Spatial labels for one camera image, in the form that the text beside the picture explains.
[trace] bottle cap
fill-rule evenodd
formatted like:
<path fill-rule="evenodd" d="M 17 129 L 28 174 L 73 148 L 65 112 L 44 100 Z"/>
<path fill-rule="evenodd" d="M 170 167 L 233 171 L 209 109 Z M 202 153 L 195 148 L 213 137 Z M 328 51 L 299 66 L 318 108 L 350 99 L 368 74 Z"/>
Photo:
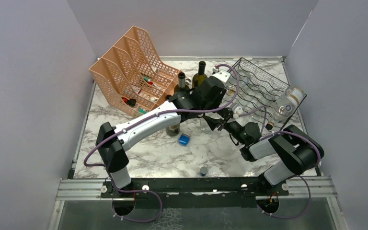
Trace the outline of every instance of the bottle cap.
<path fill-rule="evenodd" d="M 178 79 L 185 79 L 185 74 L 183 72 L 179 72 Z"/>
<path fill-rule="evenodd" d="M 207 168 L 207 167 L 202 166 L 202 167 L 199 169 L 199 174 L 201 174 L 201 176 L 205 176 L 207 173 L 208 173 L 208 168 Z"/>
<path fill-rule="evenodd" d="M 134 98 L 129 99 L 129 100 L 125 101 L 125 103 L 130 105 L 130 106 L 135 106 L 136 105 L 136 99 L 134 99 Z"/>
<path fill-rule="evenodd" d="M 269 122 L 269 123 L 267 123 L 267 124 L 266 124 L 266 126 L 265 126 L 265 127 L 267 128 L 267 130 L 269 130 L 269 131 L 270 131 L 270 130 L 272 130 L 272 129 L 273 129 L 273 126 L 274 126 L 273 122 Z"/>

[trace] bottle neck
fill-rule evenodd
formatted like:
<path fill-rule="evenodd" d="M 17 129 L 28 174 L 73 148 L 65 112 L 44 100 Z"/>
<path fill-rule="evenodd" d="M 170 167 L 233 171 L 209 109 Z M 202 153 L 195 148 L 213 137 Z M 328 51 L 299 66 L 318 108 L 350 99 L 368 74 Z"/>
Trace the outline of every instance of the bottle neck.
<path fill-rule="evenodd" d="M 198 75 L 204 75 L 205 73 L 205 62 L 200 61 L 198 65 Z"/>
<path fill-rule="evenodd" d="M 178 79 L 178 87 L 184 88 L 185 87 L 185 78 Z"/>

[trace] white marble surface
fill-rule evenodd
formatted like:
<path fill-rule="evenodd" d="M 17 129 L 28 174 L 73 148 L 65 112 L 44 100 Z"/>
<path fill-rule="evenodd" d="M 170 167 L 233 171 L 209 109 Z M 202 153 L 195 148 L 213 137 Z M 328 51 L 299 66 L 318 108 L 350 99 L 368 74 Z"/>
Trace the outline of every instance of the white marble surface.
<path fill-rule="evenodd" d="M 199 60 L 165 61 L 167 65 L 181 69 L 186 76 L 193 76 L 197 72 L 198 62 Z M 211 74 L 212 67 L 216 64 L 226 63 L 233 65 L 235 62 L 235 60 L 207 60 L 207 75 Z M 287 82 L 280 61 L 258 60 L 253 61 L 253 63 Z M 111 107 L 99 88 L 96 87 L 74 178 L 107 177 L 103 167 L 85 167 L 83 160 L 88 152 L 94 148 L 100 125 L 109 121 L 114 126 L 131 119 L 133 119 L 131 116 Z M 254 116 L 253 118 L 244 118 L 240 123 L 256 120 L 262 121 L 261 117 Z M 290 124 L 301 127 L 298 116 L 294 116 Z M 180 135 L 172 138 L 166 135 L 164 130 L 158 131 L 140 141 L 127 152 L 130 160 L 128 169 L 131 177 L 199 177 L 199 168 L 202 166 L 208 168 L 207 176 L 209 177 L 258 176 L 279 161 L 279 157 L 275 155 L 255 162 L 245 161 L 238 150 L 239 148 L 232 143 L 226 131 L 214 131 L 205 134 L 199 129 L 199 126 L 199 119 L 188 120 L 181 124 L 181 133 L 191 136 L 186 147 L 178 144 Z M 102 163 L 99 153 L 95 152 L 88 162 Z M 314 169 L 311 169 L 306 171 L 304 175 L 316 175 L 316 173 Z"/>

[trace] black wire rack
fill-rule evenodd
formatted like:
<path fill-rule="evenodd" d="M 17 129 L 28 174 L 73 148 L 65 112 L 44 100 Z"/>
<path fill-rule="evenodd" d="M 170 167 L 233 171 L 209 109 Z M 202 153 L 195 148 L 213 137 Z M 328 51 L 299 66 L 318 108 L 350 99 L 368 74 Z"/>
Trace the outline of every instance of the black wire rack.
<path fill-rule="evenodd" d="M 236 61 L 232 67 L 238 73 L 240 80 L 240 90 L 234 102 L 239 103 L 243 107 L 244 112 L 249 112 L 261 105 L 265 105 L 267 107 L 266 124 L 268 121 L 272 121 L 272 104 L 286 90 L 289 84 L 276 78 L 243 57 Z M 236 88 L 236 78 L 233 73 L 231 73 L 231 78 L 225 87 L 227 93 L 223 99 L 223 103 L 229 101 Z M 304 94 L 304 98 L 299 105 L 302 104 L 306 97 L 307 95 Z M 253 115 L 253 120 L 262 124 L 264 112 L 263 109 L 256 112 Z M 299 114 L 294 112 L 286 121 L 275 122 L 273 131 L 282 130 L 290 120 L 295 124 L 301 125 Z"/>

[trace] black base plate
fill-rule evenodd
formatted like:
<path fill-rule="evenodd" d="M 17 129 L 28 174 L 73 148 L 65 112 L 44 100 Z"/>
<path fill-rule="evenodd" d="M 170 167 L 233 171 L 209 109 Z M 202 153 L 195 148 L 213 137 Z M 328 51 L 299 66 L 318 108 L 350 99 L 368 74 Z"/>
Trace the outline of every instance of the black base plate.
<path fill-rule="evenodd" d="M 279 183 L 270 190 L 262 191 L 257 177 L 217 177 L 217 178 L 132 178 L 132 183 L 123 190 L 139 190 L 149 186 L 151 191 L 159 194 L 163 207 L 195 208 L 195 207 L 256 207 L 256 196 L 270 196 L 278 191 L 279 196 L 288 195 Z M 149 193 L 119 193 L 106 180 L 108 187 L 101 198 L 134 197 L 141 208 L 154 208 L 158 204 L 154 195 Z"/>

